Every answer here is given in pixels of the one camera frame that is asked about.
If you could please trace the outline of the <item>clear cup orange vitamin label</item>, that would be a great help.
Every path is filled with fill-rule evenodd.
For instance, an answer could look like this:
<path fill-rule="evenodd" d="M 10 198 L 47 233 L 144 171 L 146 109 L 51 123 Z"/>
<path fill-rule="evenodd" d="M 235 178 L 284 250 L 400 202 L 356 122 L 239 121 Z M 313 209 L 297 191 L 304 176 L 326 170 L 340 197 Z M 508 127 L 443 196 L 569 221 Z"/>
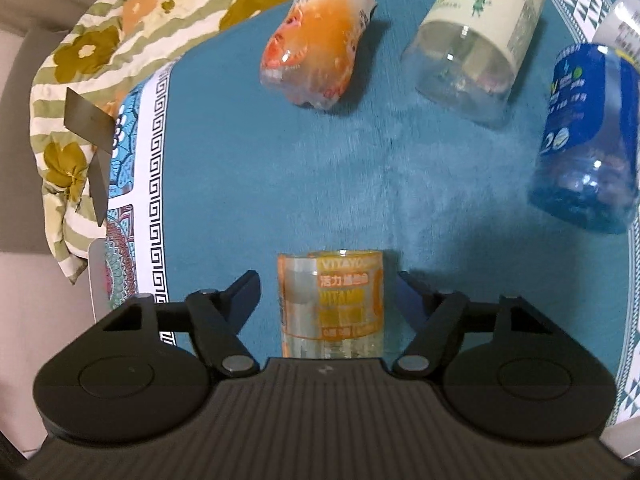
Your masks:
<path fill-rule="evenodd" d="M 379 250 L 278 257 L 282 354 L 293 359 L 384 353 L 384 266 Z"/>

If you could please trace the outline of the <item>blue plastic cup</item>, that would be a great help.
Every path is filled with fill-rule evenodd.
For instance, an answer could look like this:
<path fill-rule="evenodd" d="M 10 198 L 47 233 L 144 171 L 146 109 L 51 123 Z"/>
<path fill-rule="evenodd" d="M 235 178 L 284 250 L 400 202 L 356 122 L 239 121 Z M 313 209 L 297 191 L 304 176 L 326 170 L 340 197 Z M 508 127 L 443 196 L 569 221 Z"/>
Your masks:
<path fill-rule="evenodd" d="M 556 59 L 529 203 L 585 230 L 626 232 L 639 205 L 639 71 L 603 44 Z"/>

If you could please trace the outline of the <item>clear cup cream green label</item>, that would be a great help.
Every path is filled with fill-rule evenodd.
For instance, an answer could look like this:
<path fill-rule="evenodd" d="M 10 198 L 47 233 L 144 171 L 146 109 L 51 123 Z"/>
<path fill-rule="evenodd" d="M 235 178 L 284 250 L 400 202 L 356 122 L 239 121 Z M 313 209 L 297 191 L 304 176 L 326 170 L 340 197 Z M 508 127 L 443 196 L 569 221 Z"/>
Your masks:
<path fill-rule="evenodd" d="M 499 127 L 544 0 L 435 0 L 402 52 L 410 87 L 476 124 Z"/>

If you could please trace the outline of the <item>orange peach label cup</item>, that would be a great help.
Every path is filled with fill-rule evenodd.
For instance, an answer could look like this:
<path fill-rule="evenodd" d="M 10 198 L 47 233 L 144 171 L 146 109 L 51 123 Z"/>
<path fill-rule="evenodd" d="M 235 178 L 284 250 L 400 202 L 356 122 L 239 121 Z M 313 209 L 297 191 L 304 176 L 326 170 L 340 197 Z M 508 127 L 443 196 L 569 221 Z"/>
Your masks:
<path fill-rule="evenodd" d="M 376 0 L 293 0 L 262 52 L 260 83 L 296 105 L 334 107 L 377 6 Z"/>

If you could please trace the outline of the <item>frosted white cup barcode label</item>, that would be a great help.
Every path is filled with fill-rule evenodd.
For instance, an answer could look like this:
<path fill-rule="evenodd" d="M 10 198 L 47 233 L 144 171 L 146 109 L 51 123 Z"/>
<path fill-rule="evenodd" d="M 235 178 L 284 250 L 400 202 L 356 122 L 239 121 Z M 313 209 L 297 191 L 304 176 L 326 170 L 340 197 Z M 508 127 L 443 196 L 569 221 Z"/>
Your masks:
<path fill-rule="evenodd" d="M 640 0 L 616 0 L 593 36 L 595 44 L 603 44 L 623 52 L 634 65 L 640 56 Z"/>

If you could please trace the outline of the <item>blue patterned cloth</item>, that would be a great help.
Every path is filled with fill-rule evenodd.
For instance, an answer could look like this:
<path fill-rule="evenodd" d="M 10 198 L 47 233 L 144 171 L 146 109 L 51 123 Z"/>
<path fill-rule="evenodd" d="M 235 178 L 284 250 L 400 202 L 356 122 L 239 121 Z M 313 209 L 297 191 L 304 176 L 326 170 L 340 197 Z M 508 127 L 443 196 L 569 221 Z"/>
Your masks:
<path fill-rule="evenodd" d="M 242 330 L 281 349 L 277 258 L 378 249 L 385 351 L 411 338 L 397 271 L 476 300 L 521 295 L 616 376 L 613 419 L 639 413 L 639 235 L 599 235 L 530 206 L 554 59 L 612 0 L 547 0 L 506 112 L 489 130 L 405 84 L 400 54 L 433 0 L 378 0 L 349 89 L 327 113 L 258 80 L 285 6 L 202 42 L 137 84 L 116 119 L 108 301 L 179 300 L 248 269 L 262 300 Z"/>

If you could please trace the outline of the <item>grey laptop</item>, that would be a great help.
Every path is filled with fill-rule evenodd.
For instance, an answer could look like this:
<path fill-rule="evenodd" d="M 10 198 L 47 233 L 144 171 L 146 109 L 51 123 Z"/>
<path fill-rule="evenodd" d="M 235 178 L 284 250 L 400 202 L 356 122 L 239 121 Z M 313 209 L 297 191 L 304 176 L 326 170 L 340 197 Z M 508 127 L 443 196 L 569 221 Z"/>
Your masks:
<path fill-rule="evenodd" d="M 72 88 L 66 89 L 64 126 L 96 148 L 88 165 L 90 196 L 96 211 L 96 223 L 106 227 L 108 185 L 112 145 L 115 133 L 114 118 L 93 102 L 85 99 Z M 89 289 L 93 316 L 96 321 L 111 311 L 108 304 L 107 272 L 105 263 L 105 241 L 103 234 L 92 242 L 88 250 Z"/>

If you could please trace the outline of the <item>floral striped quilt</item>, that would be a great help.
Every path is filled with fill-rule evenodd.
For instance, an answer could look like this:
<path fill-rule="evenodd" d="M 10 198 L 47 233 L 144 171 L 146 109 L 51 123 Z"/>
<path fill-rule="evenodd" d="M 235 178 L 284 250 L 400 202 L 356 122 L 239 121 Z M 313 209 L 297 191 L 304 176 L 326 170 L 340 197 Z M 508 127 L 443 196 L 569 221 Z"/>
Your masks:
<path fill-rule="evenodd" d="M 63 275 L 76 282 L 96 223 L 87 171 L 96 151 L 63 122 L 67 90 L 115 116 L 147 76 L 218 32 L 286 0 L 96 0 L 32 81 L 29 140 L 42 179 L 44 232 Z"/>

